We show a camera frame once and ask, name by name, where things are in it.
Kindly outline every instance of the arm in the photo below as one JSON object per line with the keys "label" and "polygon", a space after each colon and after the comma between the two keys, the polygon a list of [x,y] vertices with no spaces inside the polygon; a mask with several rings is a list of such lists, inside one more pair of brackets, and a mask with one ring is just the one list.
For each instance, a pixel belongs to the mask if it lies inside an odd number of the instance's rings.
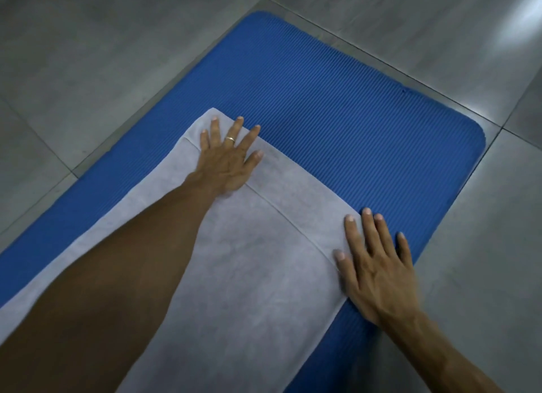
{"label": "arm", "polygon": [[345,290],[367,320],[383,329],[434,393],[501,390],[460,354],[422,312],[408,242],[398,234],[398,250],[381,214],[362,213],[365,242],[356,222],[345,219],[352,260],[335,252]]}
{"label": "arm", "polygon": [[[236,138],[239,118],[228,132]],[[2,392],[114,392],[164,320],[214,199],[240,188],[258,135],[202,133],[197,169],[66,268],[0,346]]]}

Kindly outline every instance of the finger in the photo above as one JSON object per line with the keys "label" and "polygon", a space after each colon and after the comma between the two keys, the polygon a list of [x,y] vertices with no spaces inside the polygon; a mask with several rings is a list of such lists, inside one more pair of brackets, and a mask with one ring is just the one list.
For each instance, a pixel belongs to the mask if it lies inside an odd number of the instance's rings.
{"label": "finger", "polygon": [[211,120],[211,147],[220,146],[222,139],[220,138],[220,123],[218,122],[218,117],[214,116]]}
{"label": "finger", "polygon": [[263,159],[263,152],[261,150],[255,151],[253,154],[248,156],[247,161],[243,165],[243,170],[247,172],[247,174],[251,174],[252,171],[256,168],[258,164]]}
{"label": "finger", "polygon": [[363,235],[365,236],[365,245],[371,256],[376,254],[382,255],[384,253],[384,248],[380,241],[380,235],[376,230],[375,220],[372,216],[371,209],[368,207],[364,208],[362,212],[362,226]]}
{"label": "finger", "polygon": [[356,221],[350,214],[344,218],[344,230],[350,252],[352,252],[352,257],[354,259],[357,277],[361,279],[363,271],[369,270],[372,261],[369,253],[367,253],[367,250],[365,249],[363,238],[362,235],[359,234]]}
{"label": "finger", "polygon": [[203,129],[202,133],[200,134],[200,148],[202,151],[209,149],[209,132],[207,129]]}
{"label": "finger", "polygon": [[239,136],[239,132],[243,128],[243,121],[243,117],[237,117],[237,120],[234,122],[233,126],[230,127],[230,129],[228,130],[226,138],[224,139],[224,146],[226,146],[227,148],[234,147],[237,136]]}
{"label": "finger", "polygon": [[392,259],[397,259],[394,240],[391,238],[390,231],[388,230],[388,225],[386,224],[386,220],[384,220],[384,216],[382,216],[381,214],[375,215],[375,226],[378,232],[378,236],[380,236],[380,241],[382,243],[384,251],[386,252],[388,257]]}
{"label": "finger", "polygon": [[243,137],[243,140],[239,143],[239,146],[237,146],[237,149],[243,152],[243,154],[247,154],[248,149],[250,149],[250,146],[252,146],[252,143],[256,140],[256,137],[258,137],[258,134],[260,133],[260,125],[257,124],[248,132],[248,134]]}
{"label": "finger", "polygon": [[337,269],[339,269],[339,273],[344,281],[344,287],[347,294],[349,293],[350,289],[359,288],[356,269],[352,261],[346,257],[344,252],[341,250],[333,251],[333,257],[335,258]]}
{"label": "finger", "polygon": [[403,264],[407,267],[414,268],[412,263],[412,254],[410,254],[410,247],[408,246],[408,240],[403,233],[397,234],[397,248],[399,249],[399,258]]}

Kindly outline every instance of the ribbed mat surface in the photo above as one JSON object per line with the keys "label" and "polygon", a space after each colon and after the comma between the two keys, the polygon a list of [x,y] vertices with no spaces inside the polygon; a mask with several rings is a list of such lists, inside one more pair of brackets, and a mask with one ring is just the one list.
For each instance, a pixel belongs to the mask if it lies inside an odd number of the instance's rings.
{"label": "ribbed mat surface", "polygon": [[[405,232],[415,259],[484,149],[469,118],[264,12],[245,18],[0,255],[0,306],[93,225],[215,107],[355,209]],[[288,388],[331,392],[372,331],[346,303]]]}

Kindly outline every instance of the gray tile floor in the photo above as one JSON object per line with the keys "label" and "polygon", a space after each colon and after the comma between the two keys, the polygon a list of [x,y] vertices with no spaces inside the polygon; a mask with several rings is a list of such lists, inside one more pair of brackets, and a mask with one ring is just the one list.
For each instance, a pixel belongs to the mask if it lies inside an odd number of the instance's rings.
{"label": "gray tile floor", "polygon": [[[488,149],[417,264],[421,289],[504,389],[538,391],[540,1],[0,0],[0,250],[244,14],[268,10],[482,126]],[[424,391],[386,337],[358,374],[368,391]]]}

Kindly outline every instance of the hand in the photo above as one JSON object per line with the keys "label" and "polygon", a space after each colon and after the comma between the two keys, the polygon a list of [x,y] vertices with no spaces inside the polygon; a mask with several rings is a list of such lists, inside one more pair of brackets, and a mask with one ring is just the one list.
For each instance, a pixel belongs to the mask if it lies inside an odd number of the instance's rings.
{"label": "hand", "polygon": [[[238,117],[234,125],[228,130],[226,137],[237,139],[243,118]],[[211,132],[203,130],[200,136],[201,155],[193,175],[209,183],[217,194],[223,194],[239,189],[250,177],[254,168],[261,162],[263,152],[255,151],[245,161],[247,151],[258,137],[260,126],[255,126],[239,143],[226,138],[222,142],[218,118],[211,122]]]}
{"label": "hand", "polygon": [[417,282],[408,242],[397,235],[399,255],[381,214],[362,212],[365,243],[352,216],[345,218],[352,260],[340,251],[335,259],[346,295],[361,314],[379,327],[390,321],[409,320],[420,311]]}

